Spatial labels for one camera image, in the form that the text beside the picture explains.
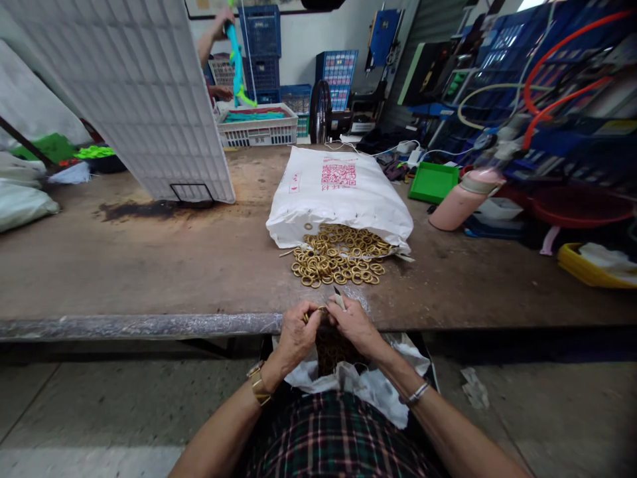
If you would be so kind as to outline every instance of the white wall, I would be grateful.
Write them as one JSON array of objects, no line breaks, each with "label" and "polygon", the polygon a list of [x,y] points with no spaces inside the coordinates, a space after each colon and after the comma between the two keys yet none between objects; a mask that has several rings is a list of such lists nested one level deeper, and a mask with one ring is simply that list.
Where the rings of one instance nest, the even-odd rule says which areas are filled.
[{"label": "white wall", "polygon": [[[417,0],[386,0],[386,9],[406,9],[415,6]],[[374,13],[380,10],[382,0],[347,0],[341,8],[330,13],[281,15],[281,60],[279,77],[281,85],[314,84],[316,55],[329,50],[358,50],[354,72],[355,88],[375,88],[382,69],[376,68],[365,75],[370,25]],[[211,20],[190,22],[197,39],[210,25]],[[241,38],[240,25],[238,34]],[[230,52],[230,42],[220,42],[212,47],[212,53]]]},{"label": "white wall", "polygon": [[22,61],[27,66],[37,73],[42,81],[55,93],[55,95],[62,100],[76,116],[80,116],[80,112],[73,104],[73,101],[64,93],[64,90],[60,87],[59,83],[51,76],[42,62],[38,59],[33,52],[31,42],[22,29],[14,22],[13,18],[0,5],[0,39],[3,39],[7,45],[15,51]]}]

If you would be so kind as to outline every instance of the hand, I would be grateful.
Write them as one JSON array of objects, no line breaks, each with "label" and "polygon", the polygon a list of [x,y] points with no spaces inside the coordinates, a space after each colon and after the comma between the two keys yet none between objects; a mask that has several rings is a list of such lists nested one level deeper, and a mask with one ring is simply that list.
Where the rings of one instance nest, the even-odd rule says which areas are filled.
[{"label": "hand", "polygon": [[335,295],[327,302],[330,322],[354,344],[356,350],[368,359],[375,358],[389,345],[372,325],[360,302],[344,295],[341,297],[345,304],[345,311],[336,303]]},{"label": "hand", "polygon": [[222,85],[208,85],[208,91],[213,96],[218,96],[222,101],[230,101],[234,98],[232,90],[227,86]]},{"label": "hand", "polygon": [[217,14],[212,26],[210,27],[210,34],[212,35],[213,41],[221,41],[228,38],[224,32],[226,20],[230,20],[234,25],[234,14],[227,5]]},{"label": "hand", "polygon": [[[312,312],[307,325],[303,322],[306,312]],[[283,314],[279,346],[267,360],[267,363],[272,360],[280,367],[283,378],[294,370],[312,349],[321,317],[319,305],[310,301],[300,302]]]}]

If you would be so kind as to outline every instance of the wristwatch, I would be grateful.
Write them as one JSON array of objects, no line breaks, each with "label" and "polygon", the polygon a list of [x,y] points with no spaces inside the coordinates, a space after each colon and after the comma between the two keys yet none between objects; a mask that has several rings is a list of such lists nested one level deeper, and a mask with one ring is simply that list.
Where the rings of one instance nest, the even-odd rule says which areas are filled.
[{"label": "wristwatch", "polygon": [[260,406],[265,405],[272,399],[272,394],[265,389],[265,385],[261,379],[261,367],[264,363],[263,360],[260,360],[259,363],[248,372],[248,377],[250,378],[250,382],[252,382],[252,392]]}]

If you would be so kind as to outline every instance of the fan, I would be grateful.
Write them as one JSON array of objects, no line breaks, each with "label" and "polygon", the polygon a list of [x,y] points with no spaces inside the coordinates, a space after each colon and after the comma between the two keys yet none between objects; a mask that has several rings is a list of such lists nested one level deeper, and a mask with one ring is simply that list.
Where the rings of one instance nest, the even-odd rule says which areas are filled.
[{"label": "fan", "polygon": [[312,89],[310,102],[310,141],[323,144],[331,139],[336,141],[340,135],[349,131],[352,125],[352,112],[332,111],[330,86],[327,81],[319,80]]}]

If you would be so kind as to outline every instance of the pile of brass rings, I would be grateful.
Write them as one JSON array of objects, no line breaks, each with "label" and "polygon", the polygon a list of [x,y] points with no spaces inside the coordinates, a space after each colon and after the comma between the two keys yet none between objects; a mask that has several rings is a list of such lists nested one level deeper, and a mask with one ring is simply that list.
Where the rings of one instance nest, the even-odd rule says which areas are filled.
[{"label": "pile of brass rings", "polygon": [[377,284],[385,274],[380,264],[393,252],[393,246],[366,229],[340,224],[321,224],[318,234],[306,234],[308,250],[294,249],[292,272],[307,287],[323,284]]}]

